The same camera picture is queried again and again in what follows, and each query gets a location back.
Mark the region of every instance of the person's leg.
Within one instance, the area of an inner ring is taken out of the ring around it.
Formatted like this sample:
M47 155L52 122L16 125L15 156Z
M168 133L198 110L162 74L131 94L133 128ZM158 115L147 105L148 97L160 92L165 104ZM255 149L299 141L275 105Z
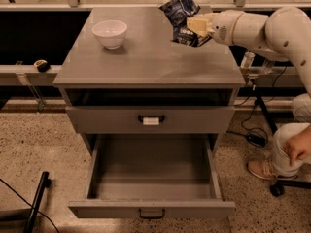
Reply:
M311 156L303 161L297 160L293 167L290 166L290 159L283 151L283 145L293 135L305 129L309 123L289 123L280 127L273 136L272 158L267 160L254 160L248 163L248 170L258 178L288 179L296 177L299 167L303 163L311 164Z
M292 102L295 121L311 123L311 98L309 94L301 94Z

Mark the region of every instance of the drawer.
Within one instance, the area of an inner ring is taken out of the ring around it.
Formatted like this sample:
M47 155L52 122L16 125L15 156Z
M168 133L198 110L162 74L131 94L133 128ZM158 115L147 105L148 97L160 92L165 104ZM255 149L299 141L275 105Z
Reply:
M225 133L231 106L68 107L77 133Z
M202 134L98 135L78 218L223 218L209 142Z

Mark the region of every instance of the beige pants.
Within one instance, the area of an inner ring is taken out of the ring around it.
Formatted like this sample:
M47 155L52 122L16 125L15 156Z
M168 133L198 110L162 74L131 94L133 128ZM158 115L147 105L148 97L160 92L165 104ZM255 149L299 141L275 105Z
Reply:
M293 135L298 134L311 123L311 99L308 94L297 96L292 102L295 123L280 127L273 136L272 159L275 171L282 176L295 175L303 163L311 164L311 156L303 161L297 160L293 167L290 159L283 151L283 145Z

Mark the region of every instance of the terrazzo floor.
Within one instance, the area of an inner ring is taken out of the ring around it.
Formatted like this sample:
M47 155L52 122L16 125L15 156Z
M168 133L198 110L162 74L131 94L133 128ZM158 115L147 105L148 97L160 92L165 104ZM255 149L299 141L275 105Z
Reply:
M250 111L237 111L230 125L234 132L246 133L241 121ZM261 111L255 111L247 127L271 132ZM61 233L139 233L139 232L311 232L310 190L285 187L281 197L269 191L271 182L252 176L246 163L266 158L270 144L254 147L235 134L224 134L214 157L223 198L234 201L236 211L226 219L77 219L68 209L69 201L84 198L90 156L68 116L59 108L7 106L0 111L0 178L30 203L43 171L50 172L52 185L46 189L40 210L49 216ZM309 166L300 170L310 178ZM27 208L0 183L0 210ZM0 232L23 232L24 221L0 222ZM38 216L33 232L56 232Z

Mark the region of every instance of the drawer handle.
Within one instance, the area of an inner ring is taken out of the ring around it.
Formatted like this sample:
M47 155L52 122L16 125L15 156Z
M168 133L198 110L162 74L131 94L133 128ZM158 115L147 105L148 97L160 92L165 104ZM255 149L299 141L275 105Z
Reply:
M143 125L151 125L151 126L157 126L161 122L164 122L165 115L163 116L138 116L138 120L143 123Z
M163 219L164 217L165 217L165 209L162 209L161 216L142 216L142 209L139 209L139 218L141 219L158 220L158 219Z

